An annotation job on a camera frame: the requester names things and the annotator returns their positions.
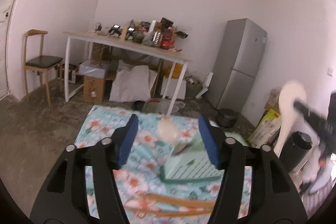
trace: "light switch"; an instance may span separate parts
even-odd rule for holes
[[[329,76],[333,76],[334,75],[334,69],[333,68],[329,68],[328,69],[328,75]]]

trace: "wooden chair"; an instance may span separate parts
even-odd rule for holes
[[[45,78],[45,88],[47,91],[47,99],[48,104],[51,106],[50,103],[50,91],[49,91],[49,84],[48,84],[48,71],[52,68],[58,67],[59,72],[59,88],[62,92],[62,60],[63,58],[57,56],[48,56],[42,55],[43,52],[43,40],[44,35],[47,34],[47,31],[39,31],[39,30],[29,30],[25,33],[25,45],[24,45],[24,55],[23,55],[23,71],[25,74],[25,86],[26,86],[26,94],[28,96],[28,87],[27,87],[27,70],[37,71],[37,75],[40,77],[40,86],[42,86],[42,73],[44,73]],[[28,37],[33,35],[41,35],[41,42],[40,42],[40,55],[34,59],[26,61],[26,52],[27,52],[27,40]]]

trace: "black trash can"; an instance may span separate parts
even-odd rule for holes
[[[311,149],[311,138],[308,134],[296,131],[290,135],[282,148],[279,159],[288,172],[291,172]]]
[[[216,116],[216,121],[222,127],[231,128],[235,125],[235,123],[238,119],[238,115],[239,115],[239,113],[236,113],[231,109],[222,108]]]

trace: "black chair seat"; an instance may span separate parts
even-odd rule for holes
[[[59,63],[62,60],[63,58],[58,57],[58,56],[41,55],[39,57],[36,57],[32,60],[27,61],[26,66],[47,69]]]

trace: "silver bolt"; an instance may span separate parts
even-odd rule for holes
[[[266,145],[266,144],[264,144],[264,145],[261,147],[261,149],[264,150],[265,152],[270,152],[270,151],[271,151],[271,148],[270,148],[268,145]]]
[[[74,144],[69,144],[65,150],[68,151],[68,152],[71,152],[71,151],[74,151],[76,148],[76,146]]]
[[[235,144],[236,143],[236,140],[234,138],[226,138],[225,139],[225,142],[227,144]]]
[[[110,138],[104,138],[101,140],[101,143],[104,145],[110,144],[112,140]]]

